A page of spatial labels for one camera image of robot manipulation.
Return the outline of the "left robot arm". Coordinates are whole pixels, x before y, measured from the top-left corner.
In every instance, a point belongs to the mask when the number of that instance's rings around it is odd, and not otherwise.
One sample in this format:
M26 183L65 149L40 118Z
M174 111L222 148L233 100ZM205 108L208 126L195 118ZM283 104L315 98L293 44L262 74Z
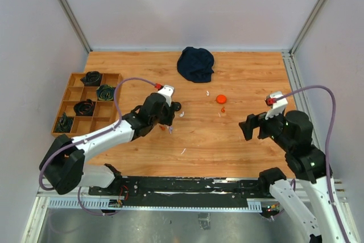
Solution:
M112 147L146 136L157 124L171 126L175 112L181 109L172 100L173 93L174 89L165 85L111 125L74 138L58 136L39 166L39 179L46 179L50 187L43 182L40 187L59 195L77 187L100 187L109 195L117 194L122 188L118 171L109 164L95 166L87 162Z

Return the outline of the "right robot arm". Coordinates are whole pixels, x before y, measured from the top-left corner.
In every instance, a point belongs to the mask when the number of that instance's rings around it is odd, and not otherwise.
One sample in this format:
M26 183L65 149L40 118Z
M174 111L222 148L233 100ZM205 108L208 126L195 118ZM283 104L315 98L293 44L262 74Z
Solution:
M260 172L258 192L274 197L308 242L357 242L334 189L332 171L325 154L312 143L313 125L301 111L292 110L268 118L267 113L250 114L239 123L245 140L258 128L260 139L271 138L284 152L289 169L304 189L308 209L283 172L271 168Z

